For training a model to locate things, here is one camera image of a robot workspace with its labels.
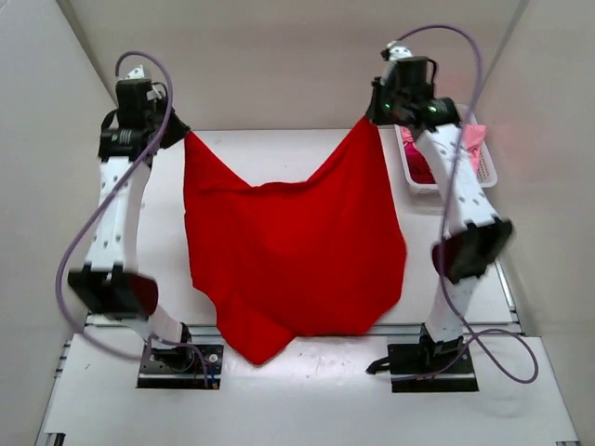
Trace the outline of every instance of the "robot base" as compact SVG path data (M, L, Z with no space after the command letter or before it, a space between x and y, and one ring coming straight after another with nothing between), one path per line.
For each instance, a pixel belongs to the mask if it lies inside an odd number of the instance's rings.
M143 359L140 361L137 388L185 388L196 390L218 390L221 386L221 369L223 366L223 346L220 344L194 344L198 347L208 364L208 384L212 387L205 388L203 366L195 358L193 363L183 371L175 371L157 361L154 355L143 350Z
M451 355L423 361L419 344L389 344L389 370L392 393L404 392L477 392L479 387L470 354L466 353L445 372L431 379L399 381L413 374L441 370L453 359Z

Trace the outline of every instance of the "plastic basket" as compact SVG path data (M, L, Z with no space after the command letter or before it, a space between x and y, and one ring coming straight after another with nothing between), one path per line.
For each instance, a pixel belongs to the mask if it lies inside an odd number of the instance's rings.
M464 116L467 112L466 105L457 104L456 107L458 108L458 112L461 116ZM470 123L477 124L477 120L475 119L474 114L471 115ZM397 134L397 142L399 143L399 153L401 154L401 160L403 161L403 170L405 173L405 179L407 180L407 186L409 187L409 191L414 195L438 193L438 186L436 186L435 184L417 183L411 178L411 173L409 172L409 164L407 163L407 157L405 155L403 138L401 137L401 128L398 125L395 126L395 132ZM494 168L494 163L492 162L492 157L490 156L490 151L487 149L485 141L482 143L480 149L480 165L477 171L477 179L480 182L480 186L483 189L493 187L498 181L496 169Z

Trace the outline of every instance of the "pink cloth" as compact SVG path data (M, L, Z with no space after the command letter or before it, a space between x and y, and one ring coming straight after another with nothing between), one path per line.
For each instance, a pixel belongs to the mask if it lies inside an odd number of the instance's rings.
M471 165L476 173L480 167L482 143L485 139L485 132L485 125L468 125L465 129L465 135L463 135L465 146L470 154ZM411 132L405 127L401 127L401 136L403 138L405 156L407 157L411 179L420 184L435 184L436 181L431 174L430 167L428 166L424 155L417 150Z

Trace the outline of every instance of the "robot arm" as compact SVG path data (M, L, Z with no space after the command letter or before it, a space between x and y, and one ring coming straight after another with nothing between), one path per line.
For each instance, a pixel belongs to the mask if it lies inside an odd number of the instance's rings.
M100 203L147 147L165 112L166 101L142 66L118 81L116 95L118 109L109 113L101 126ZM109 128L114 115L119 126ZM189 127L172 113L160 147L171 146L188 131ZM117 192L99 218L83 267L69 271L68 284L91 312L120 321L143 340L156 335L184 343L191 338L188 328L159 305L155 280L139 274L137 230L141 199L151 169L152 156L145 159ZM186 363L191 354L187 348L158 341L152 344L155 357L176 368Z
M434 97L437 63L413 57L399 42L382 51L388 66L372 83L374 88L366 116L376 125L403 125L412 133L417 149L424 155L446 202L461 120L450 98ZM433 70L428 79L428 66ZM509 220L503 221L489 203L471 166L469 156L459 160L450 200L443 241L445 281L457 311L465 315L477 284L512 233ZM437 272L438 245L432 250ZM429 318L422 326L420 347L427 362L456 355L463 342L463 324L449 308L443 289L437 287Z

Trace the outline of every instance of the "laundry basket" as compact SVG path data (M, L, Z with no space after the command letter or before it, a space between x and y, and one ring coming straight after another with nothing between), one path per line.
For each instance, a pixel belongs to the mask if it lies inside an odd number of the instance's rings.
M456 107L458 108L459 114L465 116L467 112L467 106L457 104ZM476 125L477 119L475 119L475 115L471 115L471 124ZM403 170L405 173L405 178L407 180L407 186L409 187L409 191L414 195L424 195L424 194L432 194L438 192L438 186L436 184L422 184L417 183L411 178L411 173L409 172L409 164L407 163L407 156L405 155L405 146L403 144L403 138L401 136L401 128L396 125L395 132L397 133L397 142L399 143L399 153L401 154L401 159L403 161ZM498 180L496 169L494 168L494 163L492 162L492 157L490 156L490 151L487 149L487 145L485 141L482 143L480 149L480 165L477 171L477 179L480 182L480 186L483 189L493 187Z

